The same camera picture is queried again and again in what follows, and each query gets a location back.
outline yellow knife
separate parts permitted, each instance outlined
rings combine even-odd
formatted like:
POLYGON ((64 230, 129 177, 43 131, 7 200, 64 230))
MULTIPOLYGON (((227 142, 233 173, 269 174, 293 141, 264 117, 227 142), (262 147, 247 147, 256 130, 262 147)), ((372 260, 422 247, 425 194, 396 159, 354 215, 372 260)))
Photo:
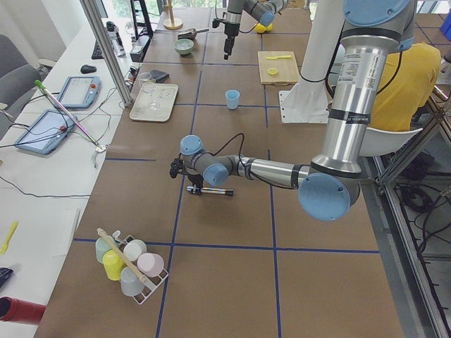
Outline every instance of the yellow knife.
POLYGON ((291 58, 291 55, 280 55, 280 56, 267 56, 266 60, 277 60, 278 58, 291 58))
POLYGON ((13 236, 13 234, 14 234, 14 232, 15 232, 17 226, 18 226, 18 224, 19 224, 19 222, 18 222, 18 221, 15 221, 15 222, 11 225, 11 227, 9 228, 9 232, 8 232, 8 234, 6 235, 5 241, 4 241, 3 244, 1 245, 1 248, 0 248, 0 255, 3 255, 3 254, 6 252, 6 250, 8 250, 9 241, 10 241, 11 237, 13 236))

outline bowl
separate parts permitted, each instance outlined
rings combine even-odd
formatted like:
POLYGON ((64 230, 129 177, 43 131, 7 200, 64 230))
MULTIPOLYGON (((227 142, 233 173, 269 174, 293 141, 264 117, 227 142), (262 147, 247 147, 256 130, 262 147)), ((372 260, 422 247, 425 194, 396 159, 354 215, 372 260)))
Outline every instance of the bowl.
POLYGON ((174 42, 174 49, 180 55, 188 55, 194 47, 194 42, 190 39, 179 39, 174 42))

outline white desk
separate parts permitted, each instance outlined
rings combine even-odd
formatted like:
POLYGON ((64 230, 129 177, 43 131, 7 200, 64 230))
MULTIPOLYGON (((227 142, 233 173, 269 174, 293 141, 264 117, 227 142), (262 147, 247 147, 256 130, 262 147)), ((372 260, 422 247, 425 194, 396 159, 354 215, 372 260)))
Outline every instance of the white desk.
MULTIPOLYGON (((106 98, 114 88, 104 60, 92 60, 94 35, 89 26, 81 29, 72 44, 64 52, 50 72, 44 85, 51 92, 58 92, 66 78, 80 75, 83 64, 95 65, 101 78, 101 90, 97 100, 86 111, 74 114, 79 119, 86 117, 106 98)), ((118 58, 124 76, 132 62, 130 57, 118 58)), ((38 99, 20 114, 17 123, 30 125, 51 104, 38 99)), ((109 144, 117 128, 123 105, 118 93, 102 106, 111 115, 109 129, 100 140, 109 144)), ((109 117, 98 110, 82 121, 82 125, 93 137, 99 137, 107 128, 109 117)), ((11 128, 0 145, 13 144, 23 133, 11 128)), ((94 145, 77 134, 70 134, 59 148, 47 156, 21 151, 15 147, 0 149, 0 176, 20 186, 25 192, 38 195, 90 194, 99 174, 105 153, 97 156, 99 167, 94 168, 92 154, 94 145)), ((0 242, 14 220, 19 226, 11 239, 5 255, 0 256, 0 267, 12 268, 13 277, 0 289, 0 296, 47 304, 70 244, 70 233, 87 204, 87 198, 36 198, 21 194, 16 188, 0 182, 0 242)), ((37 327, 17 323, 0 322, 2 337, 32 337, 37 327)))

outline tablet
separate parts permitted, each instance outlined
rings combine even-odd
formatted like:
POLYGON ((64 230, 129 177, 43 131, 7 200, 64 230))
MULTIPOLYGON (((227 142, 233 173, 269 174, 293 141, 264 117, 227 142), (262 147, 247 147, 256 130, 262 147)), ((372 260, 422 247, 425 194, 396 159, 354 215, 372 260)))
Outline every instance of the tablet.
POLYGON ((99 90, 98 76, 70 76, 64 82, 58 101, 69 109, 86 109, 94 102, 99 90))
POLYGON ((15 142, 15 147, 47 155, 54 150, 75 123, 63 113, 47 109, 15 142))

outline black mouse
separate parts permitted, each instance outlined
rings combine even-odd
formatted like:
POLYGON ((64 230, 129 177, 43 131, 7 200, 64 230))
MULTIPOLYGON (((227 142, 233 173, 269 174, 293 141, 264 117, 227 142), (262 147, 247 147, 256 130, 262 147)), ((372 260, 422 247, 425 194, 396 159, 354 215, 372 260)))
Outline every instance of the black mouse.
POLYGON ((93 65, 82 65, 82 67, 80 68, 80 72, 82 72, 82 74, 93 73, 96 70, 97 67, 94 67, 93 65))

